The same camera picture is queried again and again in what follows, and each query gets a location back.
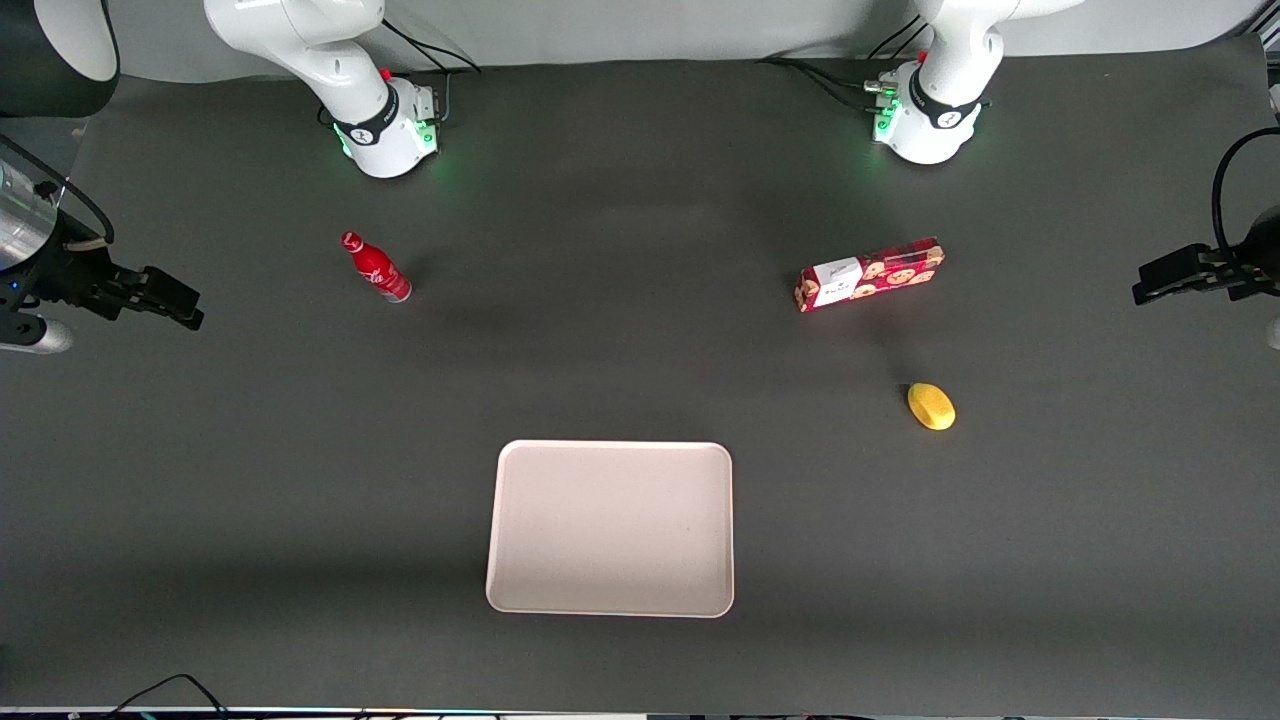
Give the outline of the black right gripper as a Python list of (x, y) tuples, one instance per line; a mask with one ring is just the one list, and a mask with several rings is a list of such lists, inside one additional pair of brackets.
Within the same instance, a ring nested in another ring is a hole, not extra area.
[(122, 268), (104, 238), (58, 240), (38, 254), (36, 299), (88, 310), (115, 322), (123, 310), (151, 313), (198, 331), (204, 311), (200, 292), (169, 273), (145, 266), (120, 283)]

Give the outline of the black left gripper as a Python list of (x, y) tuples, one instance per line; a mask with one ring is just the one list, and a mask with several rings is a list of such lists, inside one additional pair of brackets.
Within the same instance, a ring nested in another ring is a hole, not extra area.
[(1217, 249), (1192, 243), (1169, 252), (1160, 263), (1147, 263), (1138, 270), (1132, 287), (1137, 306), (1189, 292), (1226, 290), (1231, 301), (1256, 295), (1279, 297), (1279, 205), (1262, 211), (1251, 224), (1245, 238), (1230, 245), (1213, 218)]

